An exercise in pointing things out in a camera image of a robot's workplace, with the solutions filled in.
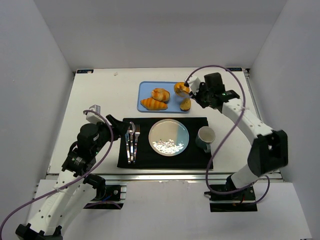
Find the orange bagel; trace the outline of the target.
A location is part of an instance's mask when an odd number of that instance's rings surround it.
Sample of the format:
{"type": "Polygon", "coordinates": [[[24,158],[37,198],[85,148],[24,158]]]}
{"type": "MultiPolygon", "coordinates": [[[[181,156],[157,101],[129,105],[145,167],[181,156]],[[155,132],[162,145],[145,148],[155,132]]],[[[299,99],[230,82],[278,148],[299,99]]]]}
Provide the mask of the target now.
{"type": "Polygon", "coordinates": [[[187,97],[190,92],[190,88],[185,86],[184,82],[177,82],[173,88],[174,92],[180,97],[187,97]]]}

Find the steel serving tongs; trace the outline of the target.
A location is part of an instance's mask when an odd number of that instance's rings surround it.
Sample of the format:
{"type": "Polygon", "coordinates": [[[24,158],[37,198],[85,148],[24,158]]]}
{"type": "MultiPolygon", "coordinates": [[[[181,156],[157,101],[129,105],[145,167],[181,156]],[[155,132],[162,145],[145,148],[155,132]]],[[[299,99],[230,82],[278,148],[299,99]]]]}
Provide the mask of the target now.
{"type": "Polygon", "coordinates": [[[180,87],[178,89],[178,95],[183,97],[183,98],[189,98],[189,99],[193,98],[193,93],[187,91],[185,87],[182,87],[182,88],[180,87]]]}

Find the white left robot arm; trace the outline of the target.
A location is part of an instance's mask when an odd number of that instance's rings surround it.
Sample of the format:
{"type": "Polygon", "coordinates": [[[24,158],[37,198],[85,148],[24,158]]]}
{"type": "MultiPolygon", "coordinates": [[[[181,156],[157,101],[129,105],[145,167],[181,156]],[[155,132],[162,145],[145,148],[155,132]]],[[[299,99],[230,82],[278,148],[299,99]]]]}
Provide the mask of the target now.
{"type": "Polygon", "coordinates": [[[20,240],[61,240],[84,207],[103,204],[112,196],[105,179],[90,170],[97,166],[96,156],[105,144],[123,137],[130,124],[111,115],[86,115],[88,123],[70,146],[52,193],[27,224],[17,227],[20,240]]]}

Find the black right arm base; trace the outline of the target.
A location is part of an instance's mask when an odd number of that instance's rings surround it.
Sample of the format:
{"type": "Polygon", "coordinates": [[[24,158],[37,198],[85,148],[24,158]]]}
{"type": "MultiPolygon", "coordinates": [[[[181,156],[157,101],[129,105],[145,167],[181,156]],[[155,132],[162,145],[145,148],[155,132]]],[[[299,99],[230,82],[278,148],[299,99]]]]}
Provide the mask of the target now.
{"type": "Polygon", "coordinates": [[[254,188],[249,188],[228,195],[219,195],[205,191],[204,196],[209,199],[211,213],[257,212],[254,188]]]}

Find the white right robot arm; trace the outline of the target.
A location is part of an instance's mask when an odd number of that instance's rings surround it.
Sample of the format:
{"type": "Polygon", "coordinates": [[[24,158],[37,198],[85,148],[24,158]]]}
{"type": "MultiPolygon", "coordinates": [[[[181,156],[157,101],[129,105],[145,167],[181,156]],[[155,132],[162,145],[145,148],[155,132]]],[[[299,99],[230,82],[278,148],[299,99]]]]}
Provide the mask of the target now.
{"type": "Polygon", "coordinates": [[[226,90],[220,73],[207,74],[204,81],[191,76],[185,83],[192,99],[202,108],[216,109],[229,118],[251,145],[246,165],[227,178],[223,195],[238,193],[261,176],[288,165],[288,135],[263,123],[246,108],[244,97],[226,90]]]}

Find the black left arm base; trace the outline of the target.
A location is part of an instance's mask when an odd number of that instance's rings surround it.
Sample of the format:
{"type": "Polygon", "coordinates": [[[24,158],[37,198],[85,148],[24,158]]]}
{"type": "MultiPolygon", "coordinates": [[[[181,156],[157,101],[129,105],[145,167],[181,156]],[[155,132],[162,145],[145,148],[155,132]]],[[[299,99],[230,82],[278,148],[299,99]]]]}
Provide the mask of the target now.
{"type": "Polygon", "coordinates": [[[126,185],[105,185],[100,193],[84,209],[120,210],[126,199],[126,185]]]}

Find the brown bread slice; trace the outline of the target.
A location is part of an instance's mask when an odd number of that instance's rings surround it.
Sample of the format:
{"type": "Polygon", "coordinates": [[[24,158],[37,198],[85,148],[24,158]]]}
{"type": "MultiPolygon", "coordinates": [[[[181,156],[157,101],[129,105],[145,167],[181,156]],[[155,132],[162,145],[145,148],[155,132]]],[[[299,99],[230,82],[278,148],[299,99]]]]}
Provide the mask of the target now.
{"type": "Polygon", "coordinates": [[[183,112],[187,112],[191,109],[191,99],[190,98],[185,98],[181,103],[180,103],[180,110],[183,112]]]}

